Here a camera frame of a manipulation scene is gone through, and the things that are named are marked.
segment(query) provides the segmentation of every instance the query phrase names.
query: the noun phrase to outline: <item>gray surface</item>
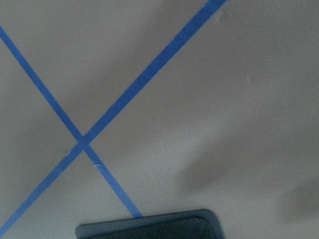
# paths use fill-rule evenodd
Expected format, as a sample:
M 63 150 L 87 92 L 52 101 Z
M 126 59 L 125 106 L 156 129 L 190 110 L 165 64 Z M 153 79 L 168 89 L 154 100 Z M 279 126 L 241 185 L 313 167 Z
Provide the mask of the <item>gray surface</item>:
M 85 133 L 204 1 L 2 1 Z M 92 144 L 143 215 L 213 210 L 229 239 L 318 238 L 319 2 L 229 0 Z M 0 223 L 75 144 L 0 44 Z M 129 218 L 82 154 L 3 237 Z

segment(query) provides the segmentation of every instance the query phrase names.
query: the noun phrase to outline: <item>blue tape strip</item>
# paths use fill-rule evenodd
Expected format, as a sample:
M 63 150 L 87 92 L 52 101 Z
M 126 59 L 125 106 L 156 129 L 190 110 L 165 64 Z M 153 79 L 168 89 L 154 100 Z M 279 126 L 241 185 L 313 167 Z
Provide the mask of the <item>blue tape strip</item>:
M 39 89 L 39 91 L 42 93 L 44 98 L 51 105 L 51 107 L 54 109 L 56 114 L 60 117 L 62 122 L 65 124 L 65 126 L 68 128 L 68 130 L 71 132 L 71 134 L 74 136 L 74 138 L 77 141 L 79 141 L 83 137 L 82 134 L 80 133 L 80 131 L 77 129 L 75 124 L 72 122 L 72 120 L 69 118 L 69 116 L 65 113 L 63 108 L 59 105 L 57 100 L 53 97 L 53 95 L 50 93 L 50 91 L 47 89 L 47 87 L 44 85 L 44 83 L 41 81 L 41 79 L 38 77 L 38 75 L 35 73 L 35 71 L 32 69 L 32 67 L 29 65 L 27 60 L 20 53 L 20 51 L 17 49 L 17 47 L 14 45 L 12 40 L 8 37 L 8 35 L 6 34 L 6 32 L 3 30 L 3 28 L 1 26 L 0 26 L 0 37 L 3 40 L 3 42 L 6 44 L 8 49 L 11 51 L 13 56 L 17 59 L 17 61 L 19 62 L 21 67 L 24 69 L 24 71 L 27 73 L 27 75 L 33 81 L 35 86 Z M 85 149 L 85 152 L 89 156 L 91 161 L 94 163 L 96 168 L 100 171 L 100 173 L 105 178 L 105 180 L 110 184 L 111 188 L 114 190 L 116 195 L 120 198 L 120 200 L 122 201 L 124 206 L 132 214 L 132 216 L 134 218 L 141 218 L 142 217 L 141 212 L 134 205 L 133 201 L 126 194 L 126 192 L 121 187 L 121 185 L 116 181 L 114 176 L 111 174 L 111 172 L 108 170 L 108 168 L 103 164 L 103 162 L 101 161 L 99 156 L 94 152 L 94 150 L 90 146 L 88 146 Z
M 96 136 L 122 111 L 157 72 L 177 53 L 177 51 L 206 23 L 206 21 L 226 2 L 209 0 L 189 21 L 167 47 L 138 76 L 127 90 L 115 101 L 106 113 L 82 137 L 51 173 L 36 187 L 14 214 L 0 228 L 0 237 L 22 216 L 36 199 L 59 177 L 59 175 L 88 147 Z

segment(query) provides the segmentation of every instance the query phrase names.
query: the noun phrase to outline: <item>blue painter's tape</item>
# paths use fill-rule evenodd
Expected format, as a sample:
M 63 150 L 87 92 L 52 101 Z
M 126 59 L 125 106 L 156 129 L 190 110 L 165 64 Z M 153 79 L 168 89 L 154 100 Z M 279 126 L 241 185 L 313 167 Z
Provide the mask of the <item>blue painter's tape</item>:
M 34 201 L 58 178 L 58 176 L 86 149 L 95 137 L 122 111 L 122 109 L 139 93 L 139 91 L 157 74 L 157 72 L 176 54 L 176 52 L 206 23 L 206 21 L 226 2 L 226 0 L 209 0 L 204 7 L 189 21 L 167 47 L 138 76 L 127 90 L 115 101 L 94 126 L 78 140 L 78 143 L 36 187 L 36 189 L 19 206 L 14 214 L 0 228 L 0 237 L 22 216 Z
M 38 75 L 35 73 L 35 71 L 32 69 L 32 67 L 29 65 L 27 60 L 20 53 L 20 51 L 17 49 L 17 47 L 14 45 L 14 43 L 11 41 L 11 39 L 8 37 L 8 35 L 2 29 L 1 26 L 0 26 L 0 37 L 3 40 L 3 42 L 7 45 L 8 49 L 11 51 L 13 56 L 17 59 L 21 67 L 25 70 L 27 75 L 33 81 L 35 86 L 39 89 L 39 91 L 42 93 L 44 98 L 51 105 L 51 107 L 54 109 L 56 114 L 60 117 L 62 122 L 71 132 L 71 134 L 75 137 L 77 141 L 79 141 L 83 137 L 80 131 L 77 129 L 75 124 L 72 122 L 69 116 L 65 113 L 63 108 L 59 105 L 57 100 L 53 97 L 53 95 L 47 89 L 45 84 L 41 81 L 41 79 L 38 77 Z M 94 150 L 90 146 L 88 146 L 85 149 L 85 152 L 87 153 L 91 161 L 94 163 L 94 165 L 97 167 L 99 172 L 102 174 L 102 176 L 105 178 L 105 180 L 110 184 L 111 188 L 114 190 L 116 195 L 120 198 L 124 206 L 132 214 L 132 216 L 134 218 L 141 218 L 142 214 L 140 213 L 138 208 L 134 205 L 130 197 L 126 194 L 126 192 L 123 190 L 121 185 L 116 181 L 114 176 L 111 174 L 108 168 L 104 165 L 104 163 L 99 158 L 99 156 L 94 152 Z

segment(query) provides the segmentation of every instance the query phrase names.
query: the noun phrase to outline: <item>x mark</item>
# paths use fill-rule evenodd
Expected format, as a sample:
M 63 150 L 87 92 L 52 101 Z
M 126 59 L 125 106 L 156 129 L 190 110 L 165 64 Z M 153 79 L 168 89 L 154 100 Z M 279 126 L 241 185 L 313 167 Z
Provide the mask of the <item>x mark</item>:
M 164 50 L 150 63 L 148 67 L 136 78 L 136 80 L 124 91 L 104 115 L 83 136 L 57 100 L 49 92 L 47 87 L 31 68 L 6 32 L 0 26 L 0 37 L 19 62 L 21 67 L 42 93 L 47 102 L 60 117 L 64 125 L 77 140 L 76 145 L 58 163 L 58 165 L 45 177 L 45 179 L 32 191 L 26 200 L 16 209 L 9 219 L 0 228 L 0 238 L 14 225 L 14 223 L 27 211 L 27 209 L 41 196 L 41 194 L 59 177 L 59 175 L 76 159 L 82 151 L 85 151 L 95 167 L 99 170 L 113 191 L 122 201 L 124 206 L 134 218 L 142 217 L 141 212 L 134 205 L 130 197 L 123 190 L 102 160 L 90 146 L 90 143 L 107 125 L 122 111 L 122 109 L 142 90 L 142 88 L 159 72 L 159 70 L 188 42 L 189 39 L 207 22 L 207 20 L 226 2 L 226 0 L 209 0 L 203 8 L 188 22 L 188 24 L 176 35 L 176 37 L 164 48 Z

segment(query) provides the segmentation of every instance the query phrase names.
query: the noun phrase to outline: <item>black object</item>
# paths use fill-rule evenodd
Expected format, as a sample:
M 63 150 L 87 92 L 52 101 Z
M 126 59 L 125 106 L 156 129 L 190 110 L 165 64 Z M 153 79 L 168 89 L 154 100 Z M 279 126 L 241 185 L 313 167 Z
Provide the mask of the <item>black object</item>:
M 218 218 L 209 210 L 80 225 L 78 239 L 224 239 Z

